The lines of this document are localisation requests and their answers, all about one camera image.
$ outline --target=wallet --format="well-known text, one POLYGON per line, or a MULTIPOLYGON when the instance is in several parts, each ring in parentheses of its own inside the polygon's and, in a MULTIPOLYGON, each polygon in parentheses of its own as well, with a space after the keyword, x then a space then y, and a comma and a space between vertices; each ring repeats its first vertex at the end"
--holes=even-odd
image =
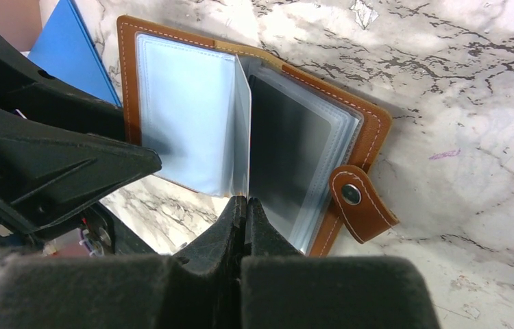
POLYGON ((367 175, 387 111, 259 48, 130 16, 117 27, 126 136, 158 153, 157 176, 258 198, 310 256, 342 225, 364 243, 398 223, 367 175))

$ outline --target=brown leather cover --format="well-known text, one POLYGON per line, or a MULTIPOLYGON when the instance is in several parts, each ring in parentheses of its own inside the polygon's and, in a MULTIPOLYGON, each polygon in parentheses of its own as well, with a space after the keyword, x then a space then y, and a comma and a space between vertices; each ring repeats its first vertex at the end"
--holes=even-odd
POLYGON ((370 166, 376 159, 378 151, 390 130, 392 118, 387 111, 360 97, 353 96, 336 86, 322 81, 309 73, 303 72, 259 48, 206 38, 130 16, 120 16, 117 21, 117 26, 122 73, 124 119, 126 122, 126 136, 130 143, 136 145, 141 144, 135 40, 138 33, 146 33, 240 56, 257 57, 267 63, 271 69, 284 73, 286 76, 292 77, 295 80, 299 80, 301 83, 314 88, 318 92, 345 104, 358 116, 363 116, 362 128, 352 148, 353 151, 346 161, 347 165, 339 167, 341 168, 340 172, 344 173, 340 174, 339 178, 333 183, 331 183, 332 180, 330 178, 330 190, 335 186, 336 191, 340 191, 341 186, 337 184, 346 182, 347 180, 345 180, 345 178, 351 180, 353 177, 358 177, 365 187, 360 190, 363 194, 363 201, 358 206, 348 205, 347 207, 342 204, 343 200, 339 199, 341 196, 333 193, 334 201, 331 202, 321 222, 321 226, 309 254, 311 256, 326 255, 337 236, 342 222, 346 222, 348 230, 353 235, 357 234, 354 238, 360 243, 374 238, 376 235, 390 228, 391 225, 397 223, 396 218, 389 211, 372 212, 360 206, 372 199, 375 200, 376 204, 380 204, 383 207, 380 198, 376 194, 368 177, 365 175, 365 172, 368 172, 370 166))

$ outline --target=metal snap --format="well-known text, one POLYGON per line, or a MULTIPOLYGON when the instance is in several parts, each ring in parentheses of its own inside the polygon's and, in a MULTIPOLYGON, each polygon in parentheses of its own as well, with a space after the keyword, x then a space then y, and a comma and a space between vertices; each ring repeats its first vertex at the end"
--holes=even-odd
POLYGON ((353 184, 346 184, 342 186, 342 197, 344 200, 353 206, 359 204, 362 201, 362 194, 360 190, 353 184))

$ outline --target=marble surface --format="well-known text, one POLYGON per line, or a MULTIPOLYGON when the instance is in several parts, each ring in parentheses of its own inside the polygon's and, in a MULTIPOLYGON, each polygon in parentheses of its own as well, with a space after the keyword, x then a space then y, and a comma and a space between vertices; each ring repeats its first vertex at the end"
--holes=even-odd
MULTIPOLYGON (((514 328, 514 0, 76 3, 119 94, 115 21, 130 14, 262 47, 384 106, 371 178, 401 224, 364 245, 343 230, 331 254, 410 259, 444 328, 514 328)), ((161 253, 225 204, 153 177, 103 202, 161 253)))

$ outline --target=black device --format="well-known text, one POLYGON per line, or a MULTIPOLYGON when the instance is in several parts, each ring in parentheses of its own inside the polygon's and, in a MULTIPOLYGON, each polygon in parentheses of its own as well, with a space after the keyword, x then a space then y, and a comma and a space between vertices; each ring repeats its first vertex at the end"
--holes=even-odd
POLYGON ((233 197, 184 249, 154 254, 97 202, 161 167, 153 151, 123 141, 119 108, 0 36, 0 224, 29 245, 102 229, 114 254, 13 262, 0 277, 0 328, 439 327, 408 261, 304 257, 257 199, 233 197))

